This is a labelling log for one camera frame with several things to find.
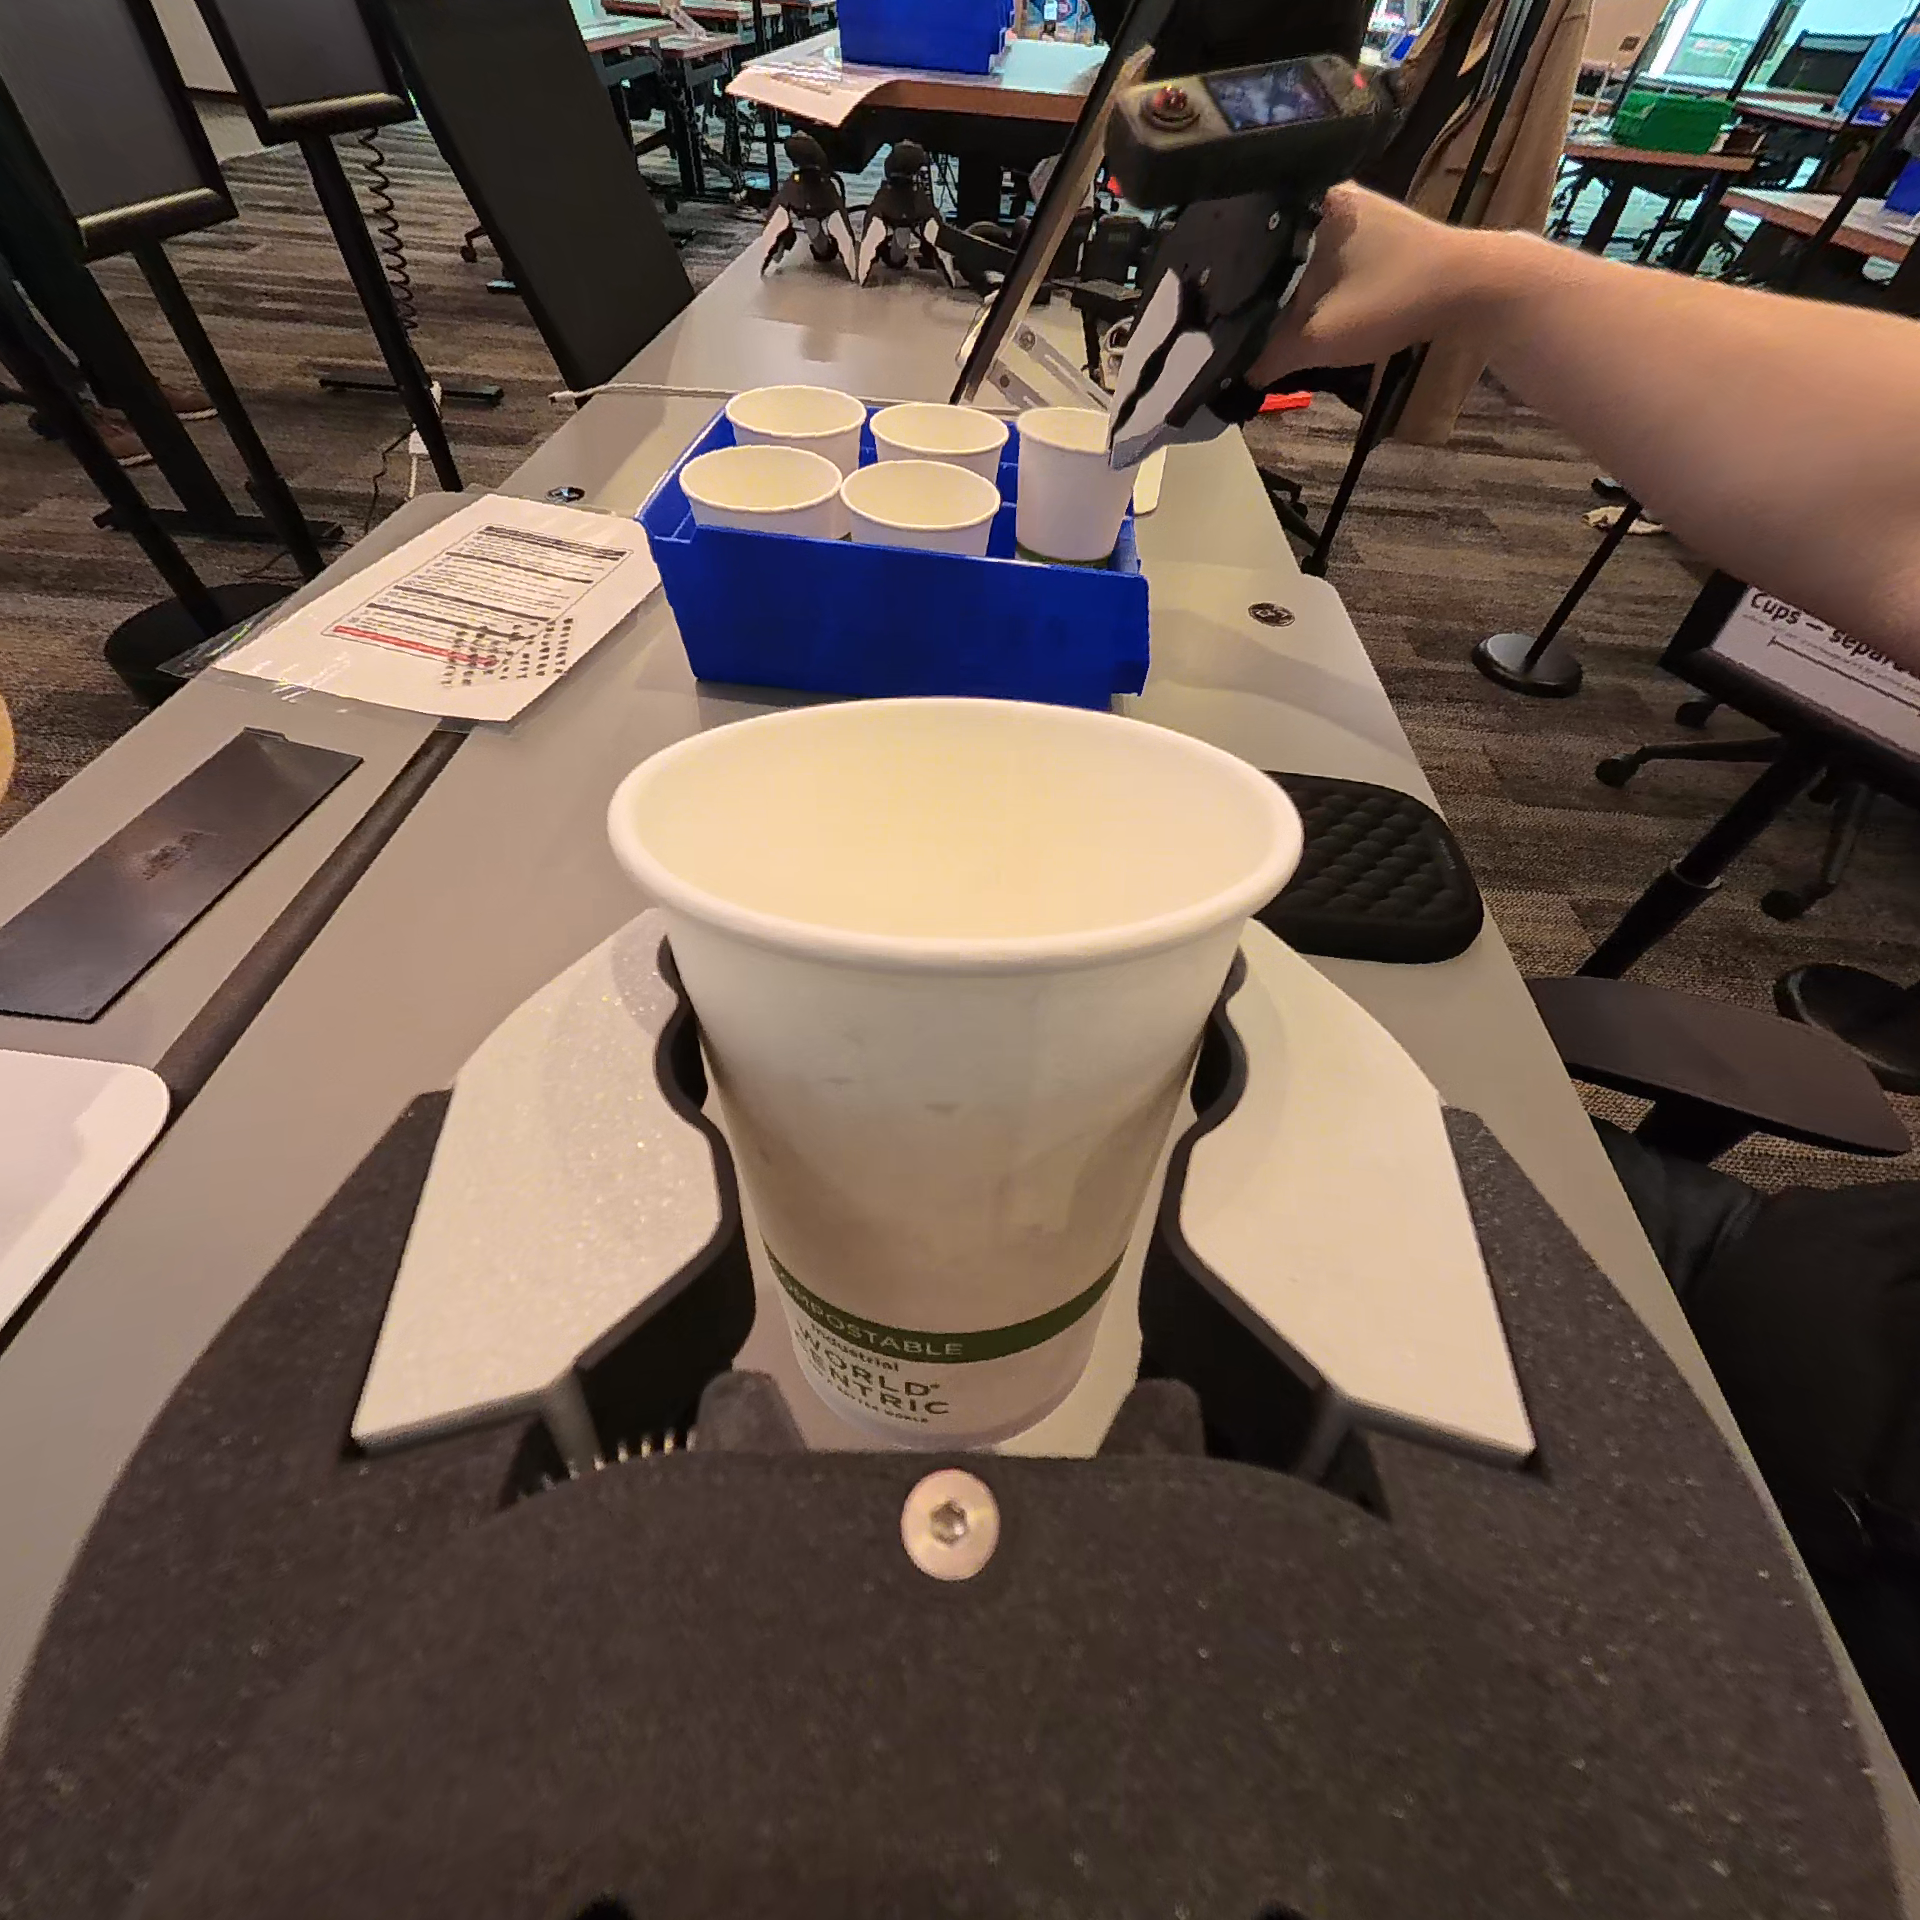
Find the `blue plastic bin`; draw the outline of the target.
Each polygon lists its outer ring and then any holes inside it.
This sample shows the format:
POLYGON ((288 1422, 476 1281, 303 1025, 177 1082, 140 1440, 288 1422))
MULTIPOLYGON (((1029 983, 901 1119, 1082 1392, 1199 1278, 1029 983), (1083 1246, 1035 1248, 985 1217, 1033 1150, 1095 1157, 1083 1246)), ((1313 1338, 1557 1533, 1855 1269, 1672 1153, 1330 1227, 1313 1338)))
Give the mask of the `blue plastic bin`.
POLYGON ((1148 579, 1124 518, 1100 567, 1017 555, 1017 449, 980 558, 703 528, 687 469, 732 449, 714 416, 639 513, 697 682, 832 698, 996 698, 1104 711, 1146 689, 1148 579))

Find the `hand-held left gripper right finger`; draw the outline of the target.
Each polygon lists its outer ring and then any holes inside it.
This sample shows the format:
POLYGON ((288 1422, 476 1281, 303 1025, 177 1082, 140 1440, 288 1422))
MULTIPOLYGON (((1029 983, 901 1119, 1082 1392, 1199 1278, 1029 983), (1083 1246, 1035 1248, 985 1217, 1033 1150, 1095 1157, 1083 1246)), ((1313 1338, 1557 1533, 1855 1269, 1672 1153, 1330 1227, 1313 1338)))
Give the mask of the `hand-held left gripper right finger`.
POLYGON ((1153 1373, 1229 1457, 1328 1472, 1359 1433, 1519 1469, 1533 1430, 1443 1098, 1250 925, 1153 1230, 1153 1373))

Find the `black white hand tool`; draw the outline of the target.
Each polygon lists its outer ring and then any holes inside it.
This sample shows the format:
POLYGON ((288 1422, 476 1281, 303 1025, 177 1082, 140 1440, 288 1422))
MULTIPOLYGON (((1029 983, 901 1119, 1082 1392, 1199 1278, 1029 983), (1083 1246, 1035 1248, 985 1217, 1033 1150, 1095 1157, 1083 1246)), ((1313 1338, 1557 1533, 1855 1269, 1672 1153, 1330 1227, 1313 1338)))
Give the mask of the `black white hand tool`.
POLYGON ((801 131, 789 136, 784 154, 789 174, 776 193, 761 234, 759 278, 767 278, 804 245, 811 262, 837 265, 858 283, 858 240, 841 176, 831 169, 817 136, 801 131))
POLYGON ((867 207, 855 240, 858 286, 879 267, 890 272, 935 272, 949 289, 957 283, 954 262, 943 247, 945 217, 932 199, 930 160, 917 139, 903 137, 887 151, 880 186, 867 207))

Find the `black easel signboard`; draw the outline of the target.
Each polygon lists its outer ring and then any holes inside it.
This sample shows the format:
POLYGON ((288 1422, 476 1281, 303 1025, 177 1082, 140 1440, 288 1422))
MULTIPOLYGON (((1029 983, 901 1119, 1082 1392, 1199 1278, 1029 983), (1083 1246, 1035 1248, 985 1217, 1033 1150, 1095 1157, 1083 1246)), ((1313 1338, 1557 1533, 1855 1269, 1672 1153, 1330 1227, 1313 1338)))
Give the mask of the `black easel signboard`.
POLYGON ((148 3, 5 3, 5 113, 88 264, 236 219, 148 3))

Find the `green box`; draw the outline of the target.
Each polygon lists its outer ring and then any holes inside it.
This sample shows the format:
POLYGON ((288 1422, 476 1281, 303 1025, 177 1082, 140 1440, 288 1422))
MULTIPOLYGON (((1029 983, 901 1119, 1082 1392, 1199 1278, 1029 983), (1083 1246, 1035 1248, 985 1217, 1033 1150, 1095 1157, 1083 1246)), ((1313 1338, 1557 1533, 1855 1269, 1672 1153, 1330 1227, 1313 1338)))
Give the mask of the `green box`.
POLYGON ((1632 88, 1613 109, 1610 145, 1632 154, 1707 157, 1735 120, 1737 109, 1720 96, 1632 88))

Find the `person's right hand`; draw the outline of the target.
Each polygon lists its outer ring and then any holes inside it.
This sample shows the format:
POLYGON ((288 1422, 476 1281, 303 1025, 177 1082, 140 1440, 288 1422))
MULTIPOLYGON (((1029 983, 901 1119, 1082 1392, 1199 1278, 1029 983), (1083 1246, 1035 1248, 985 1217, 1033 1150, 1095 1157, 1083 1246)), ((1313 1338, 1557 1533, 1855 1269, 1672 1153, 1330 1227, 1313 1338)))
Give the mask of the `person's right hand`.
POLYGON ((1476 330, 1505 301, 1514 235, 1440 224, 1359 184, 1332 186, 1311 262, 1249 375, 1295 391, 1316 369, 1372 369, 1476 330))

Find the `flat cardboard box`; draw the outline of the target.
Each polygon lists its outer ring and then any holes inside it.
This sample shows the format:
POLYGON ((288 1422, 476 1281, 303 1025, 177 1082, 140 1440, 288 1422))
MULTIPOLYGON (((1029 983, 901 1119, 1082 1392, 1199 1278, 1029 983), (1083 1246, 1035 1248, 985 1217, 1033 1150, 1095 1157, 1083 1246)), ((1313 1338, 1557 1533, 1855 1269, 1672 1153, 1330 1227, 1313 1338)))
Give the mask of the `flat cardboard box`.
POLYGON ((843 128, 855 113, 880 109, 1068 128, 1083 110, 1107 53, 1104 43, 1013 37, 993 72, 957 75, 851 64, 841 35, 823 32, 746 62, 727 96, 823 128, 843 128))

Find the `stack of white paper cups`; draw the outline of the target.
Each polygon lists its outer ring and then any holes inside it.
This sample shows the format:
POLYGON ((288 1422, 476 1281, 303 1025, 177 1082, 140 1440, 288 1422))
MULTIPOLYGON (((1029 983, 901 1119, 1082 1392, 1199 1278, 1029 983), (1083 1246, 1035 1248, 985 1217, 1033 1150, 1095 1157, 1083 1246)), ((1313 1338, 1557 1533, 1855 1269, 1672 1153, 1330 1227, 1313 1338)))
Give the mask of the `stack of white paper cups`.
POLYGON ((609 842, 663 919, 819 1399, 984 1450, 1089 1369, 1242 936, 1301 813, 1112 711, 922 698, 635 765, 609 842))

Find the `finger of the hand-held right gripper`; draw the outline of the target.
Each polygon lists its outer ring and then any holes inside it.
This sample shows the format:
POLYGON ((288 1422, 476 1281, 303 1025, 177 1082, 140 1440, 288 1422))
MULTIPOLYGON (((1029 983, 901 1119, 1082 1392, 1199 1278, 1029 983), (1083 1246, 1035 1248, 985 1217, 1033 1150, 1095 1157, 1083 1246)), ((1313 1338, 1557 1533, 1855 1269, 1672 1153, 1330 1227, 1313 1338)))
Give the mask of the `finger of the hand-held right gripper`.
POLYGON ((1183 310, 1171 310, 1165 341, 1160 347, 1162 446, 1209 443, 1223 435, 1223 419, 1215 407, 1215 360, 1209 327, 1183 310))
POLYGON ((1144 305, 1112 402, 1109 466, 1133 469, 1163 443, 1169 419, 1188 386, 1188 291, 1162 278, 1144 305))

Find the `laminated printed paper sheet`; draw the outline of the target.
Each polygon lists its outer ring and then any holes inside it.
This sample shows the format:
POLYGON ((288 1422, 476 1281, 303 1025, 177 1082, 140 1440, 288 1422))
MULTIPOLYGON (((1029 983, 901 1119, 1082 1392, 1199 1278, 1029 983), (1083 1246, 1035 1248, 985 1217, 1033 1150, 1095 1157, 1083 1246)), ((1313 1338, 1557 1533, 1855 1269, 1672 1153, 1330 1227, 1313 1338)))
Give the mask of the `laminated printed paper sheet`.
POLYGON ((659 587, 635 519, 488 495, 218 666, 276 691, 511 726, 659 587))

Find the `blue storage box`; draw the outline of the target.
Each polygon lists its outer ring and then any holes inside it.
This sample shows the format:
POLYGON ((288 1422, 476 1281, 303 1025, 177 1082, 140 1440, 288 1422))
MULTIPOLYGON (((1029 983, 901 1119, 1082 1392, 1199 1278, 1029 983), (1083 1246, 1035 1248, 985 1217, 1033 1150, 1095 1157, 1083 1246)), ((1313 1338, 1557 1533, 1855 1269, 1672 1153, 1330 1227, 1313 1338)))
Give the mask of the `blue storage box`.
POLYGON ((985 78, 1016 30, 1016 3, 837 3, 849 64, 985 78))

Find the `black tilted sign board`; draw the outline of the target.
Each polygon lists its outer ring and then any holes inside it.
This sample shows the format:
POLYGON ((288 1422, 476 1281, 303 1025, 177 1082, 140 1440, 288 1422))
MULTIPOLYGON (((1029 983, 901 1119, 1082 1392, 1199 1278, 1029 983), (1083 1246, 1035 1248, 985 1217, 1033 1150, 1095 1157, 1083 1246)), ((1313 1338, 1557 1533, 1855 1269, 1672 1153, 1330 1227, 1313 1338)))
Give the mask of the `black tilted sign board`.
POLYGON ((1051 165, 1027 240, 1021 240, 1016 254, 1016 265, 1001 278, 994 301, 984 307, 980 321, 970 337, 971 346, 954 382, 952 402, 980 401, 994 386, 1004 347, 1016 343, 1017 327, 1027 321, 1075 215, 1089 202, 1101 163, 1113 103, 1121 93, 1141 83, 1146 75, 1155 56, 1155 40, 1162 35, 1173 9, 1173 3, 1133 3, 1127 7, 1119 37, 1095 73, 1064 154, 1051 165))

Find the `black office chair base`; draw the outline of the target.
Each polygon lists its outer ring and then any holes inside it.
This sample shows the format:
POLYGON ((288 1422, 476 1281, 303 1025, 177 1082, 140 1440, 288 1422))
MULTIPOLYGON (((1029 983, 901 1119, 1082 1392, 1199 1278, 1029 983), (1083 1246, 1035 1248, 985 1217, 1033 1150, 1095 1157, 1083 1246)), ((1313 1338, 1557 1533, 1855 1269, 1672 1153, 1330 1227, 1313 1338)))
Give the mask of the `black office chair base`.
MULTIPOLYGON (((1711 695, 1682 702, 1673 711, 1673 722, 1690 729, 1692 739, 1641 744, 1611 752, 1594 767, 1594 781, 1611 792, 1623 792, 1656 765, 1754 767, 1770 775, 1787 765, 1792 744, 1785 736, 1704 736, 1717 710, 1720 702, 1711 695)), ((1820 760, 1810 765, 1810 775, 1795 797, 1825 809, 1829 825, 1813 875, 1795 885, 1777 885, 1763 894, 1761 912, 1779 925, 1805 919, 1841 890, 1882 792, 1852 762, 1820 760)))

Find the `black rounded mesh object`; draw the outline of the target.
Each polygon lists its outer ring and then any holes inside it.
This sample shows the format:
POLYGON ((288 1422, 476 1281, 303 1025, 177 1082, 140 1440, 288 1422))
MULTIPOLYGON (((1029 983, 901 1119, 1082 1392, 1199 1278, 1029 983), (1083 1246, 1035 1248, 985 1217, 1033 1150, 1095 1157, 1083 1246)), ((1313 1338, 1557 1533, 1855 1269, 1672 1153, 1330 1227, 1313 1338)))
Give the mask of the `black rounded mesh object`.
POLYGON ((1304 822, 1304 855, 1258 921, 1343 962, 1427 968, 1473 949, 1482 891, 1444 818, 1383 785, 1273 774, 1304 822))

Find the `person's right forearm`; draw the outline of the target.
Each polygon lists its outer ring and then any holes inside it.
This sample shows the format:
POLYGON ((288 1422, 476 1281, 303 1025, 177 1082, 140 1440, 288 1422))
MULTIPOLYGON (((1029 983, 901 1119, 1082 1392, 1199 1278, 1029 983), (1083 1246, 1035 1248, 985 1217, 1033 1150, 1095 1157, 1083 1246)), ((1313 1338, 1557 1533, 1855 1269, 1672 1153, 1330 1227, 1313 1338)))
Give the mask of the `person's right forearm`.
POLYGON ((1919 323, 1444 232, 1489 370, 1740 581, 1919 662, 1919 323))

